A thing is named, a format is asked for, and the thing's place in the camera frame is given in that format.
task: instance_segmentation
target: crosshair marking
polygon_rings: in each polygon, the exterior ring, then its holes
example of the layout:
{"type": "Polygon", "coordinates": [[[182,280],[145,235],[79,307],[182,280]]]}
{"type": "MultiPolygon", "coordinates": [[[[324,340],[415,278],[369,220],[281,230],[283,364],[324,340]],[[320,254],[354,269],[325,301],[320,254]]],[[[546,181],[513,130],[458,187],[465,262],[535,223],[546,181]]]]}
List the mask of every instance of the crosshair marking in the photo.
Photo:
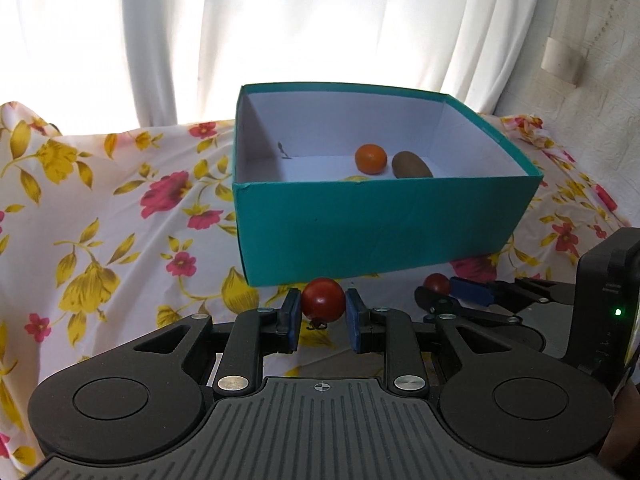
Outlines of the crosshair marking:
{"type": "Polygon", "coordinates": [[[329,391],[331,388],[333,388],[333,386],[329,386],[327,383],[318,383],[315,386],[313,386],[313,389],[317,390],[321,394],[324,394],[325,392],[329,391]]]}

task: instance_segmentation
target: blue gripper pad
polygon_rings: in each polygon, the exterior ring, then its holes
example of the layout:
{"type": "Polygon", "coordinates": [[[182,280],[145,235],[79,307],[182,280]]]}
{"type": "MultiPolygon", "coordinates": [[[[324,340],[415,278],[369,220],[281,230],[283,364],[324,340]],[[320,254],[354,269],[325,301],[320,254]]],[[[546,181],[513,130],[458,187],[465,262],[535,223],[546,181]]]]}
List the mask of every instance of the blue gripper pad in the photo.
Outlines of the blue gripper pad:
{"type": "Polygon", "coordinates": [[[495,303],[495,296],[491,289],[482,283],[473,283],[460,278],[449,280],[450,295],[458,300],[468,301],[480,306],[489,306],[495,303]]]}

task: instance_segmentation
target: white curtain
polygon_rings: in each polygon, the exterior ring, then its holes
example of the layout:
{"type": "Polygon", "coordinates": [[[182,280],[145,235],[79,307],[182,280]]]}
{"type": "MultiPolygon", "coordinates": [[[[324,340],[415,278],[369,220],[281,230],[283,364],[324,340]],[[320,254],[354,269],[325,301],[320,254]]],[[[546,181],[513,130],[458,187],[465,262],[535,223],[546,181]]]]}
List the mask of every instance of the white curtain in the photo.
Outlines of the white curtain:
{"type": "Polygon", "coordinates": [[[231,118],[240,85],[366,82],[490,112],[536,0],[0,0],[0,102],[65,134],[231,118]]]}

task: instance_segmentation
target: red tomato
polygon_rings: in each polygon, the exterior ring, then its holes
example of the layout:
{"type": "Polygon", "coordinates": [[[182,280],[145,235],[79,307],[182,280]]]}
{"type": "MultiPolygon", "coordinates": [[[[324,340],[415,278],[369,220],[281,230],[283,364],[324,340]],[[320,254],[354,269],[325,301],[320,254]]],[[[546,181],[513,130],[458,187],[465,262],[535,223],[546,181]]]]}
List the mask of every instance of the red tomato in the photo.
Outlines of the red tomato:
{"type": "Polygon", "coordinates": [[[444,274],[440,274],[439,272],[427,276],[422,286],[428,288],[429,290],[432,290],[433,292],[444,294],[444,296],[448,296],[451,292],[449,279],[444,274]]]}
{"type": "Polygon", "coordinates": [[[329,278],[316,278],[302,291],[302,314],[316,328],[340,319],[346,309],[342,287],[329,278]]]}

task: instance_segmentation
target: metal screw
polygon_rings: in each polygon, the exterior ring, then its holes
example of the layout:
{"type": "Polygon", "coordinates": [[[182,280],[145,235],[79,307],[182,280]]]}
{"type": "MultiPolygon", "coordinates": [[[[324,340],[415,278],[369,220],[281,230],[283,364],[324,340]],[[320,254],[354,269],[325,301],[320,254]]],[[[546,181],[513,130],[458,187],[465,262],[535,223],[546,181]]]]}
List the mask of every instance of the metal screw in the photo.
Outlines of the metal screw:
{"type": "Polygon", "coordinates": [[[240,375],[228,375],[218,381],[218,387],[227,392],[238,392],[249,385],[247,378],[240,375]]]}
{"type": "Polygon", "coordinates": [[[424,379],[417,375],[401,375],[400,377],[396,377],[396,380],[394,381],[396,388],[407,392],[420,390],[424,388],[425,384],[424,379]]]}

